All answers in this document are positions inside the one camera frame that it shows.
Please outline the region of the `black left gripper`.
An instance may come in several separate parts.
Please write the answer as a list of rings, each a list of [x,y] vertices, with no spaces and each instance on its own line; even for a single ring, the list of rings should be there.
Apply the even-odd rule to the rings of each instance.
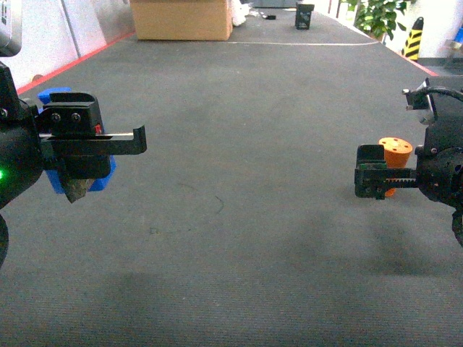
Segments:
[[[50,93],[43,107],[19,98],[10,69],[1,65],[1,205],[30,188],[43,171],[57,170],[70,203],[111,172],[113,155],[147,149],[145,128],[129,134],[104,131],[97,97]]]

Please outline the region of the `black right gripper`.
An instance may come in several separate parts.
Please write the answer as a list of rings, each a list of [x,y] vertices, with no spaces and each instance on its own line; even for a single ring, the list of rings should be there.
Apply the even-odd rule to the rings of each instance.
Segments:
[[[425,130],[424,144],[413,148],[417,156],[415,183],[429,200],[462,209],[462,123],[436,122]],[[354,170],[354,193],[359,198],[384,200],[382,145],[360,145]]]

